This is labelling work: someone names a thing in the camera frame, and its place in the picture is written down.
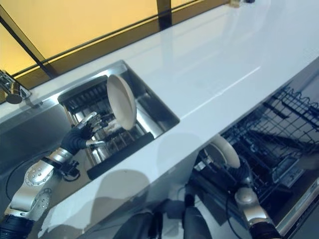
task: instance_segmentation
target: silver robotic arm segment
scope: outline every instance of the silver robotic arm segment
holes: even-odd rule
[[[14,194],[5,214],[37,221],[47,209],[51,192],[61,174],[42,160],[32,165],[24,176],[22,186]]]
[[[242,211],[253,239],[281,239],[267,212],[260,206],[256,193],[250,187],[239,188],[235,201]]]
[[[252,188],[242,187],[235,194],[238,208],[244,214],[248,227],[257,222],[272,223],[267,212],[260,206],[258,197]]]

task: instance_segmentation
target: dishwasher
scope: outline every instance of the dishwasher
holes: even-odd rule
[[[291,238],[319,203],[319,104],[287,85],[220,134],[248,162],[261,206],[280,234]],[[189,183],[223,224],[236,178],[204,148]],[[244,225],[235,200],[228,209]]]

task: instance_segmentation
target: white plate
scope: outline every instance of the white plate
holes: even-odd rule
[[[107,93],[117,122],[126,130],[136,123],[136,104],[128,83],[120,76],[110,75],[107,80]]]
[[[240,167],[240,160],[236,150],[219,134],[213,137],[212,141],[205,148],[205,152],[212,160],[220,164],[226,164],[233,168]]]

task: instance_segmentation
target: yellow wall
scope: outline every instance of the yellow wall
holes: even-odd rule
[[[171,5],[171,8],[173,8],[173,7],[188,3],[190,1],[193,1],[193,0],[171,0],[170,5]]]
[[[14,74],[34,64],[33,59],[0,24],[0,69]]]
[[[0,4],[45,58],[157,14],[156,0],[0,0]]]

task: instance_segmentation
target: dishwasher rack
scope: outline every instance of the dishwasher rack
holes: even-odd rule
[[[311,103],[309,98],[302,97],[290,87],[284,87],[221,135],[239,157],[249,163],[254,190],[263,203],[284,184],[284,180],[290,180],[290,185],[285,185],[289,188],[302,176],[305,170],[296,164],[301,157],[319,152],[318,131],[319,104]],[[206,157],[202,151],[197,160],[206,160],[207,165]],[[228,185],[234,186],[236,179],[226,168],[221,170],[223,177],[231,182]]]

